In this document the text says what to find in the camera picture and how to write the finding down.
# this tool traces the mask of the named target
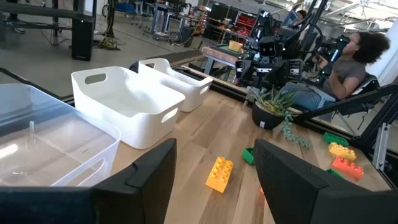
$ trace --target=yellow lego brick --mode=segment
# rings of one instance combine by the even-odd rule
[[[344,159],[349,161],[354,161],[356,159],[356,154],[352,149],[348,149],[347,147],[343,147],[335,142],[330,143],[329,152],[336,155],[341,156]]]
[[[218,157],[207,178],[206,185],[224,193],[233,166],[234,164],[232,161],[227,161],[223,157]]]

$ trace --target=lego brick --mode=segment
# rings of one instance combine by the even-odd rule
[[[218,157],[207,178],[206,185],[224,193],[233,166],[234,164],[232,161],[227,161],[223,157]]]
[[[359,180],[363,176],[362,167],[357,166],[355,162],[350,162],[349,160],[344,159],[341,156],[337,156],[331,165],[355,177],[355,179]]]
[[[335,136],[334,134],[330,134],[330,133],[324,133],[323,140],[325,140],[325,142],[328,144],[335,142],[344,147],[348,146],[348,141],[346,139],[341,138],[339,136]]]
[[[243,149],[242,157],[249,164],[254,165],[253,147]]]
[[[356,154],[352,149],[348,149],[347,147],[343,147],[335,142],[330,143],[329,152],[334,154],[335,156],[341,156],[344,159],[353,162],[356,159]]]
[[[332,169],[328,169],[328,170],[326,170],[326,172],[328,172],[329,174],[333,174],[333,175],[335,175],[335,176],[337,176],[337,177],[340,177],[340,178],[344,179],[339,173],[337,173],[336,171],[334,171],[334,170],[332,170]]]

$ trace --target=blue jeans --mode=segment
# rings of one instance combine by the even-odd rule
[[[315,93],[313,90],[307,88],[302,83],[286,83],[284,90],[296,91],[294,95],[293,102],[295,105],[302,106],[308,110],[316,110],[318,109],[319,102],[321,102],[321,96],[318,93]],[[331,102],[326,101],[324,106],[330,104]],[[332,113],[323,114],[320,116],[321,119],[330,122]]]

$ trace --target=white plastic bin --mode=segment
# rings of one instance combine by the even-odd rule
[[[174,71],[169,62],[163,58],[153,58],[139,61],[138,74],[177,90],[185,95],[182,111],[191,112],[203,103],[210,88],[212,78],[202,81],[195,80],[184,74]]]
[[[0,85],[0,104],[0,185],[92,186],[109,177],[115,127],[29,85]]]
[[[115,125],[121,140],[147,149],[173,130],[184,95],[122,67],[72,73],[76,109]]]

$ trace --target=gray t-shirt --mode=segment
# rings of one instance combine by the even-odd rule
[[[359,82],[362,82],[366,75],[365,64],[359,63],[355,60],[343,60],[341,57],[333,64],[333,71],[337,75],[341,84],[344,83],[346,78],[350,77],[356,77],[359,79]],[[329,79],[323,83],[322,90],[325,93],[334,96]]]

